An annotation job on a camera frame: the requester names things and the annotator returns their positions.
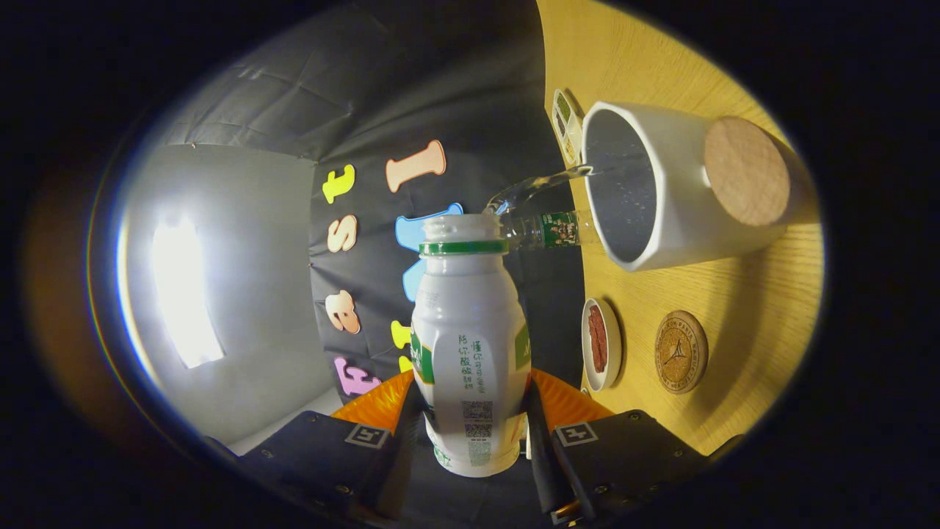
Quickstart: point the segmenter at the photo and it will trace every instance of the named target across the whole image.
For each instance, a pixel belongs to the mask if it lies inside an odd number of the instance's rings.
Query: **qr code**
[[[492,421],[492,400],[462,400],[463,419],[467,421]]]
[[[493,436],[493,425],[463,425],[463,429],[466,431],[467,437],[492,437]]]

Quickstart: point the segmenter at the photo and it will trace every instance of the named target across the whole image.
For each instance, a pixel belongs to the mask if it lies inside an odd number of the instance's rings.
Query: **white plastic bottle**
[[[512,466],[531,370],[528,327],[503,266],[509,251],[489,214],[424,221],[428,268],[412,315],[415,380],[434,454],[445,469],[485,477]]]

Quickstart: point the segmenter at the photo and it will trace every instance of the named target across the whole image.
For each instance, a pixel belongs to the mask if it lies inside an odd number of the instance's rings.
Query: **red food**
[[[607,367],[607,332],[603,328],[603,317],[597,306],[589,309],[587,328],[590,331],[590,350],[594,359],[594,371],[603,373]]]

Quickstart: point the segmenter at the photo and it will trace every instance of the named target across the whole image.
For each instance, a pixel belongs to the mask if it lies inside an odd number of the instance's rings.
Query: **small white bowl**
[[[594,369],[594,355],[590,349],[590,308],[597,307],[601,310],[601,319],[603,320],[603,330],[607,334],[607,365],[603,371],[598,373]],[[620,327],[617,325],[617,317],[614,310],[610,308],[602,299],[589,297],[585,301],[584,309],[581,311],[581,357],[585,363],[585,374],[587,375],[587,384],[590,389],[599,392],[604,388],[613,385],[614,380],[620,372]]]

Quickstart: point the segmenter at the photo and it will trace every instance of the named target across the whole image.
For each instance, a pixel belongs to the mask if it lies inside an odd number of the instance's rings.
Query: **orange gripper pad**
[[[532,379],[539,386],[541,407],[545,412],[548,431],[558,425],[588,423],[614,415],[613,411],[594,402],[560,378],[532,369]]]
[[[395,375],[334,411],[331,417],[351,423],[385,428],[395,435],[395,426],[399,423],[405,395],[408,394],[408,388],[414,381],[414,370]]]

